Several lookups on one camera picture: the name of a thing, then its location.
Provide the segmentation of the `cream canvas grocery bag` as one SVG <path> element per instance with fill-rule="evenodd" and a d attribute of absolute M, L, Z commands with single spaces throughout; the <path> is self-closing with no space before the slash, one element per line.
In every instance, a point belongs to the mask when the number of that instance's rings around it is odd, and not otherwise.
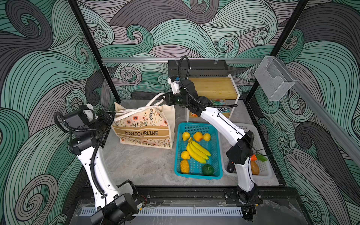
<path fill-rule="evenodd" d="M 126 109 L 115 103 L 115 118 L 112 129 L 121 144 L 171 149 L 175 136 L 175 108 L 168 106 L 160 93 L 147 105 Z"/>

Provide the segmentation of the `yellow banana bunch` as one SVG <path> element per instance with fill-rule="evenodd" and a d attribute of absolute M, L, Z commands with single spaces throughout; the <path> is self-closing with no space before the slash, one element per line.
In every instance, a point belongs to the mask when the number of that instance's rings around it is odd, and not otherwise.
<path fill-rule="evenodd" d="M 190 154 L 191 158 L 201 164 L 206 164 L 207 160 L 212 156 L 208 150 L 192 138 L 187 141 L 186 151 Z"/>

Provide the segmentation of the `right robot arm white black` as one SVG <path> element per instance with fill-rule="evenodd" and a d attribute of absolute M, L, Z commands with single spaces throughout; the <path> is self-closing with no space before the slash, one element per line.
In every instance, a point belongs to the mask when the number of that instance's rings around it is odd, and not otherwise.
<path fill-rule="evenodd" d="M 253 182 L 250 171 L 250 159 L 253 155 L 251 142 L 254 140 L 254 134 L 239 128 L 225 117 L 219 111 L 221 106 L 215 106 L 206 97 L 199 96 L 194 83 L 188 79 L 189 72 L 190 60 L 187 56 L 182 56 L 178 62 L 178 78 L 169 78 L 172 91 L 165 94 L 163 100 L 169 106 L 177 104 L 187 108 L 210 123 L 226 138 L 231 145 L 226 155 L 235 166 L 240 202 L 252 206 L 262 204 L 258 186 Z"/>

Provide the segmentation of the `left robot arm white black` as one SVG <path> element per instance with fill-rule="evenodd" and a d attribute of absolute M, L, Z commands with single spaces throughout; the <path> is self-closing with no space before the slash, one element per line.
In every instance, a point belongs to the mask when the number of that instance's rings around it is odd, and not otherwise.
<path fill-rule="evenodd" d="M 103 159 L 103 145 L 114 118 L 114 112 L 95 113 L 87 105 L 66 115 L 53 115 L 56 125 L 70 135 L 69 151 L 77 156 L 88 175 L 96 208 L 90 217 L 93 225 L 118 225 L 139 211 L 135 186 L 126 181 L 118 187 Z"/>

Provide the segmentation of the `yellow orange fruit top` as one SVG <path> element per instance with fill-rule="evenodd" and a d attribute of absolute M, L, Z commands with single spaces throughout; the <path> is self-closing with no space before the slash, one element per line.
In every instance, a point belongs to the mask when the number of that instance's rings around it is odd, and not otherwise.
<path fill-rule="evenodd" d="M 203 140 L 203 135 L 201 132 L 196 132 L 195 134 L 193 134 L 193 139 L 197 142 L 200 142 Z"/>

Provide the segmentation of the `teal plastic basket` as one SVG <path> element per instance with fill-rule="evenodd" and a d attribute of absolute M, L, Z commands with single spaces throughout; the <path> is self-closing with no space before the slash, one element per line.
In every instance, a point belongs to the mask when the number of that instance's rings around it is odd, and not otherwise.
<path fill-rule="evenodd" d="M 174 172 L 192 179 L 222 178 L 218 131 L 212 125 L 190 122 L 179 124 Z"/>

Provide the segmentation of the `yellow textured pineapple fruit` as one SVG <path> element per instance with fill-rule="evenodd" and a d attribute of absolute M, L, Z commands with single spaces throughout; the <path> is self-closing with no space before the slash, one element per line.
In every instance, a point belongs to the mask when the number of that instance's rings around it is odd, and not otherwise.
<path fill-rule="evenodd" d="M 190 171 L 190 166 L 189 163 L 186 159 L 183 159 L 180 163 L 180 169 L 181 169 L 181 173 L 183 174 L 189 174 Z"/>

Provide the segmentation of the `green avocado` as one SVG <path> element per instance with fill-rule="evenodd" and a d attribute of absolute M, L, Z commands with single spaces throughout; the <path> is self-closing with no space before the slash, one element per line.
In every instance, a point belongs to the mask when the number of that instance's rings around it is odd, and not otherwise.
<path fill-rule="evenodd" d="M 204 176 L 213 176 L 214 174 L 214 168 L 210 164 L 205 164 L 202 167 L 202 174 Z"/>

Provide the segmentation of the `orange carrot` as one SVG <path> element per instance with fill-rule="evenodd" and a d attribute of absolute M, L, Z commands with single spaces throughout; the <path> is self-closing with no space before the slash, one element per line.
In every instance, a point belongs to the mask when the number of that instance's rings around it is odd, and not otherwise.
<path fill-rule="evenodd" d="M 251 156 L 250 161 L 257 161 L 260 160 L 261 162 L 268 161 L 268 158 L 262 154 L 254 154 Z"/>

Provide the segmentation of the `brown potato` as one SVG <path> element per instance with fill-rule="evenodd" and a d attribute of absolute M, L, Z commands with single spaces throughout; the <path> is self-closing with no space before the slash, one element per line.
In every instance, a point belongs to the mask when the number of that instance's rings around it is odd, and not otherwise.
<path fill-rule="evenodd" d="M 253 175 L 259 175 L 260 173 L 260 169 L 259 169 L 259 166 L 256 164 L 255 161 L 251 161 L 250 162 L 250 165 L 251 165 L 251 172 Z"/>

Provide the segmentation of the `white plastic basket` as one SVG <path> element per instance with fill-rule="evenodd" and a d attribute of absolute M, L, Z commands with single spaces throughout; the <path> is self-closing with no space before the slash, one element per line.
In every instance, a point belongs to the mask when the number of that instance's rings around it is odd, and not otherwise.
<path fill-rule="evenodd" d="M 265 150 L 256 127 L 251 124 L 245 124 L 245 123 L 235 123 L 235 125 L 245 130 L 246 132 L 248 131 L 253 132 L 255 137 L 252 143 L 253 146 L 252 151 L 253 152 L 259 151 L 261 154 L 265 155 Z M 220 132 L 218 132 L 218 136 L 220 138 L 219 144 L 220 144 L 220 154 L 222 160 L 222 170 L 227 176 L 237 177 L 236 171 L 234 172 L 227 171 L 229 158 L 226 156 L 226 152 L 231 148 L 231 144 Z M 272 177 L 273 171 L 269 160 L 265 162 L 262 162 L 261 160 L 256 160 L 255 163 L 259 167 L 259 174 L 254 175 L 253 176 L 254 179 L 270 179 Z"/>

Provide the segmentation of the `aluminium wall rail back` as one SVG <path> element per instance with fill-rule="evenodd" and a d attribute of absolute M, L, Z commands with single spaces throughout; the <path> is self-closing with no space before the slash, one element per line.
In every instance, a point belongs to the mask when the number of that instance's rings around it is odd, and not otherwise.
<path fill-rule="evenodd" d="M 179 61 L 179 58 L 145 58 L 145 57 L 118 57 L 118 58 L 102 58 L 103 63 L 167 63 L 168 61 Z M 226 61 L 229 64 L 258 64 L 262 59 L 247 58 L 189 58 L 189 60 L 198 61 Z"/>

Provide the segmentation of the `aluminium wall rail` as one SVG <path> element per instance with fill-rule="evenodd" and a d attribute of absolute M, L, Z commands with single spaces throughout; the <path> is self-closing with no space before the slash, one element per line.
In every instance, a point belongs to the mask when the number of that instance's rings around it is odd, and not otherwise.
<path fill-rule="evenodd" d="M 179 61 L 179 58 L 145 58 L 145 57 L 118 57 L 118 58 L 102 58 L 103 63 L 167 63 L 168 61 Z M 189 58 L 189 60 L 198 61 L 226 61 L 229 64 L 258 64 L 262 59 L 247 58 Z"/>
<path fill-rule="evenodd" d="M 360 123 L 360 89 L 347 88 L 339 80 L 331 81 L 327 75 L 316 76 L 307 67 L 292 62 L 288 66 L 278 60 L 281 74 L 291 82 L 293 88 L 307 106 L 327 128 L 336 142 L 356 163 L 360 163 L 360 132 L 355 125 Z"/>

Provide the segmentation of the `clear acrylic wall holder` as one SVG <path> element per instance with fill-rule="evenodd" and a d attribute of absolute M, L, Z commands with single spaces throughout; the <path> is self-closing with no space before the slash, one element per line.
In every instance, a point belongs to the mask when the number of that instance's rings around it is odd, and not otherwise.
<path fill-rule="evenodd" d="M 286 64 L 274 56 L 264 57 L 254 75 L 271 102 L 280 101 L 295 84 Z"/>

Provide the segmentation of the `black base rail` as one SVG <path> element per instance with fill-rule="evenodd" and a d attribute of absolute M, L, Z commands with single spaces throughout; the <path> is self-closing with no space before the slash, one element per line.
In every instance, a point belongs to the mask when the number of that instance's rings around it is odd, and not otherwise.
<path fill-rule="evenodd" d="M 273 199 L 296 199 L 300 195 L 292 187 L 258 186 L 252 200 L 241 197 L 236 186 L 136 186 L 132 197 L 147 205 L 165 200 L 215 200 L 226 204 L 255 205 Z"/>

